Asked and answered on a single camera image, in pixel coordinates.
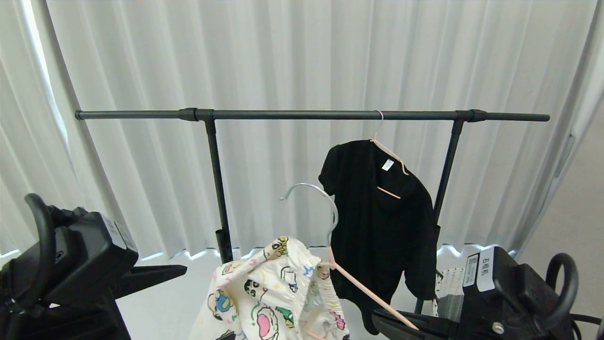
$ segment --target clothes hanger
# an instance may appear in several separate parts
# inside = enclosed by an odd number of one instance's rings
[[[380,128],[382,128],[382,125],[384,124],[384,114],[379,111],[379,110],[375,110],[377,112],[379,112],[380,116],[382,116],[382,121],[380,123],[380,125],[377,127],[376,129],[376,133],[373,135],[373,139],[370,139],[370,142],[373,142],[375,145],[377,145],[378,148],[380,148],[383,152],[386,152],[390,157],[396,159],[397,161],[400,162],[400,166],[403,168],[403,174],[409,176],[409,173],[407,173],[407,171],[405,170],[405,163],[403,162],[402,159],[400,159],[399,156],[397,156],[393,151],[391,151],[390,149],[388,149],[386,146],[384,146],[382,143],[380,143],[378,141],[378,131],[380,130]],[[381,191],[385,192],[386,194],[392,196],[392,197],[396,197],[398,199],[400,199],[400,196],[393,194],[392,192],[382,189],[380,187],[377,187],[378,189],[380,189]]]
[[[389,311],[395,318],[397,318],[402,323],[404,323],[405,325],[407,325],[407,327],[412,328],[414,330],[419,330],[411,321],[409,321],[406,317],[404,317],[397,310],[395,310],[394,308],[390,307],[389,304],[387,304],[384,300],[380,299],[379,296],[377,296],[375,293],[373,293],[371,290],[369,290],[369,288],[365,287],[362,283],[359,282],[359,280],[357,280],[350,273],[348,273],[344,268],[342,268],[338,263],[336,263],[336,260],[333,257],[333,251],[332,251],[332,245],[331,245],[330,236],[331,236],[333,230],[338,225],[338,220],[339,220],[339,218],[338,218],[338,207],[336,206],[336,203],[332,200],[332,198],[329,197],[329,194],[327,194],[323,189],[319,188],[316,185],[312,185],[312,184],[308,184],[308,183],[297,183],[297,184],[292,185],[289,188],[289,190],[287,191],[287,193],[285,193],[285,196],[283,196],[282,198],[279,198],[279,200],[280,201],[287,200],[288,197],[289,197],[289,194],[291,194],[292,191],[294,190],[294,188],[297,187],[297,186],[310,186],[311,188],[318,190],[323,196],[325,196],[330,201],[330,203],[332,205],[333,224],[332,224],[332,227],[327,232],[327,245],[328,245],[328,247],[327,247],[327,254],[329,256],[329,262],[321,262],[321,263],[319,263],[319,266],[330,267],[330,268],[333,268],[333,269],[339,271],[345,278],[347,278],[358,289],[360,289],[361,291],[363,291],[363,293],[367,294],[367,296],[369,296],[373,301],[377,302],[385,310]],[[305,332],[306,334],[312,336],[315,339],[324,340],[323,338],[319,337],[316,334],[313,334],[312,332],[309,332],[306,329],[302,329],[302,331]]]

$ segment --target pink hanger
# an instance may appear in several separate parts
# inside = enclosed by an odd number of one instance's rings
[[[327,197],[327,199],[332,204],[332,209],[333,209],[333,224],[332,224],[332,227],[327,232],[327,244],[329,245],[329,247],[327,247],[327,254],[329,256],[329,262],[321,262],[321,263],[319,263],[319,265],[320,266],[324,266],[324,267],[330,267],[330,268],[333,268],[333,269],[339,271],[340,273],[342,273],[342,275],[344,277],[346,277],[358,289],[361,289],[373,301],[377,302],[385,310],[389,311],[392,315],[394,315],[395,318],[397,318],[402,323],[404,323],[405,325],[407,325],[407,327],[412,328],[414,330],[419,330],[411,321],[409,321],[409,319],[407,319],[406,317],[404,317],[401,313],[399,313],[394,308],[390,307],[390,305],[387,304],[386,301],[380,299],[379,296],[377,296],[375,293],[373,293],[371,290],[369,290],[369,288],[365,287],[362,283],[359,282],[359,280],[357,280],[356,278],[354,278],[344,268],[342,268],[338,263],[336,263],[336,260],[333,257],[333,251],[332,251],[332,247],[331,247],[330,236],[331,236],[331,233],[333,232],[333,230],[338,225],[338,208],[336,207],[336,203],[332,200],[331,197],[329,197],[329,195],[323,189],[319,188],[316,185],[312,185],[312,184],[308,184],[308,183],[298,183],[298,184],[292,185],[289,188],[289,190],[287,191],[287,193],[285,193],[285,196],[283,196],[279,200],[281,200],[281,201],[287,200],[288,197],[289,197],[289,194],[291,194],[291,192],[294,190],[294,188],[297,187],[297,186],[300,186],[300,185],[310,186],[311,188],[314,188],[314,189],[318,190],[323,196]],[[313,334],[313,333],[311,333],[311,332],[309,332],[309,331],[307,331],[305,329],[302,329],[302,331],[305,332],[306,334],[312,336],[315,339],[324,340],[323,338],[320,338],[318,335]]]

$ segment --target shirt sleeve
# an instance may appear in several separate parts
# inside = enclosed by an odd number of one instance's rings
[[[432,300],[436,285],[436,244],[440,227],[429,222],[425,233],[418,237],[405,269],[405,284],[418,299]]]
[[[340,145],[336,145],[329,150],[319,174],[319,182],[329,195],[334,195],[338,187],[340,149]]]

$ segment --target white cartoon print shirt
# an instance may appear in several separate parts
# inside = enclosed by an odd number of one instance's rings
[[[234,332],[236,340],[349,340],[329,269],[306,246],[282,236],[246,261],[233,261],[213,274],[190,340],[215,340]]]

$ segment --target clothes rack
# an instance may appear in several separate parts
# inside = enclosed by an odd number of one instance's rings
[[[482,110],[457,111],[381,111],[384,120],[452,120],[451,138],[445,157],[445,165],[440,177],[439,189],[434,203],[434,213],[438,222],[440,210],[445,199],[445,190],[453,167],[453,159],[465,123],[484,120],[512,120],[523,122],[547,122],[547,114],[521,113],[488,113]],[[220,259],[223,263],[233,260],[233,248],[228,227],[227,204],[225,202],[222,171],[216,140],[216,120],[380,120],[382,116],[376,111],[253,111],[253,110],[213,110],[185,108],[181,110],[159,111],[76,111],[78,120],[91,119],[181,119],[191,122],[204,122],[210,145],[210,159],[214,173],[216,197],[220,215],[221,228],[216,231],[216,240]],[[421,313],[423,301],[417,300],[415,313]]]

